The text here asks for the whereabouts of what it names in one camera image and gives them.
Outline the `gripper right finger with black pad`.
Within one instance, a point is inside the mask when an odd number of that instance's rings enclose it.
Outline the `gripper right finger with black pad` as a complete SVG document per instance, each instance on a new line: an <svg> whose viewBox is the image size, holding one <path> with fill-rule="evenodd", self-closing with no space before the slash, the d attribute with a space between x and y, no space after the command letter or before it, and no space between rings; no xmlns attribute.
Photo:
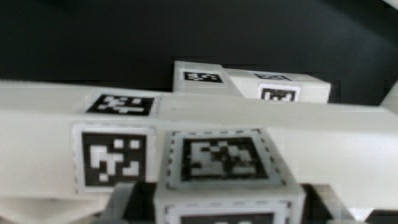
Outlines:
<svg viewBox="0 0 398 224"><path fill-rule="evenodd" d="M304 184L302 188L306 200L300 224L339 224L343 221L354 221L332 187L327 184Z"/></svg>

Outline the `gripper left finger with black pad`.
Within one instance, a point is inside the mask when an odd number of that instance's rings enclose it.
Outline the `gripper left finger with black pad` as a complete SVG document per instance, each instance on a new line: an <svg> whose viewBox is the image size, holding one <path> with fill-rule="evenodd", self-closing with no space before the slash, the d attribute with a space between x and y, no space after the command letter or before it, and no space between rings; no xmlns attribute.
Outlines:
<svg viewBox="0 0 398 224"><path fill-rule="evenodd" d="M96 224L155 224L156 184L119 183Z"/></svg>

